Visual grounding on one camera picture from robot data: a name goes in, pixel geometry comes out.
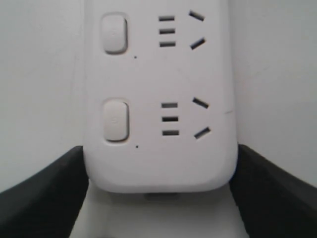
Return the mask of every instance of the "switch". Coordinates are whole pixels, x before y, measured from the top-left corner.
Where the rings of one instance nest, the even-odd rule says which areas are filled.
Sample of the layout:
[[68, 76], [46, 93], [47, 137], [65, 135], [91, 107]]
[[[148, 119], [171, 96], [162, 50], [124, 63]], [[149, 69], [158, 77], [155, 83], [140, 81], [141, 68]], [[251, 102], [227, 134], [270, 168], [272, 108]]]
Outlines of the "switch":
[[108, 54], [122, 54], [127, 50], [127, 21], [121, 15], [108, 15], [102, 20], [102, 41]]
[[104, 105], [104, 137], [107, 141], [122, 141], [129, 136], [129, 109], [121, 101], [109, 101]]

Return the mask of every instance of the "power socket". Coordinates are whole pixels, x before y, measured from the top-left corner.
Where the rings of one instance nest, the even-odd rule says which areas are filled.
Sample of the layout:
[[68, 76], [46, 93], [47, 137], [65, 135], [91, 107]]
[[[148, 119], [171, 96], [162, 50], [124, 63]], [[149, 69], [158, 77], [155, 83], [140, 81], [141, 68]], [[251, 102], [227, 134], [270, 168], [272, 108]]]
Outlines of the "power socket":
[[120, 193], [226, 184], [237, 160], [227, 1], [85, 4], [92, 182]]

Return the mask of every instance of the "white wall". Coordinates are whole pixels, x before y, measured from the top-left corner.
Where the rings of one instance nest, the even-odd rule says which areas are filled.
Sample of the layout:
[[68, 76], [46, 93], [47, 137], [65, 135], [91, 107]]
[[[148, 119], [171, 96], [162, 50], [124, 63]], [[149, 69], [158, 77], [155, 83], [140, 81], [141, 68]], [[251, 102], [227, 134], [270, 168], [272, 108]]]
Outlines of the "white wall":
[[[239, 142], [317, 186], [317, 1], [230, 0]], [[0, 1], [0, 191], [83, 134], [83, 0]], [[246, 234], [228, 187], [148, 203], [91, 186], [74, 238]]]

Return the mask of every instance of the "white power strip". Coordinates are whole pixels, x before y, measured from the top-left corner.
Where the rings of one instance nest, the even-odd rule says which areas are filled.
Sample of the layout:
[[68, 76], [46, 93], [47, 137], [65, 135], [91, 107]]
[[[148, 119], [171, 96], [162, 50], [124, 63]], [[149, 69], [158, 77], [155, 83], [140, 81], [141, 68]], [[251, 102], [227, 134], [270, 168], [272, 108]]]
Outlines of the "white power strip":
[[85, 2], [90, 179], [121, 193], [227, 183], [237, 159], [227, 1]]

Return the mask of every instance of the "white switch button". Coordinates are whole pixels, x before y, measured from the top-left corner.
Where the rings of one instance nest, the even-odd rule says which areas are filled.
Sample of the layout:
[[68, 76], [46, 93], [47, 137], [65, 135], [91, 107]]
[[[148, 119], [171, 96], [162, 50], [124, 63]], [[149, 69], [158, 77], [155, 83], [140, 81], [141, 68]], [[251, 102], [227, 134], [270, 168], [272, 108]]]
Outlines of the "white switch button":
[[103, 18], [102, 41], [108, 54], [121, 54], [127, 50], [127, 22], [123, 16], [108, 15]]
[[129, 136], [129, 109], [121, 101], [104, 105], [104, 137], [108, 141], [122, 141]]

